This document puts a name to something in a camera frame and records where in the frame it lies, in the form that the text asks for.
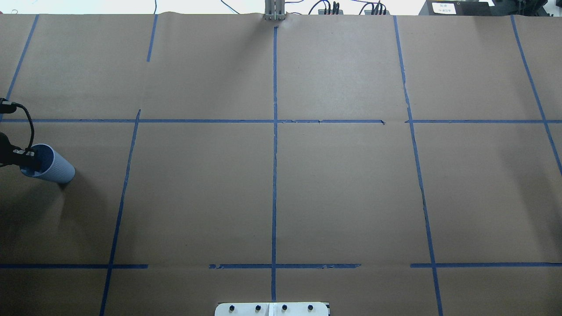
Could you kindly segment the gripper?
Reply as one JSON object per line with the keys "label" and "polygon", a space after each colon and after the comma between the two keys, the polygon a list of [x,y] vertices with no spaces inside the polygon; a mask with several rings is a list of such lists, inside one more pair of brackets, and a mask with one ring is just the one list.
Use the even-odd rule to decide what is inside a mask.
{"label": "gripper", "polygon": [[9,165],[36,169],[36,150],[12,145],[8,136],[0,133],[0,166]]}

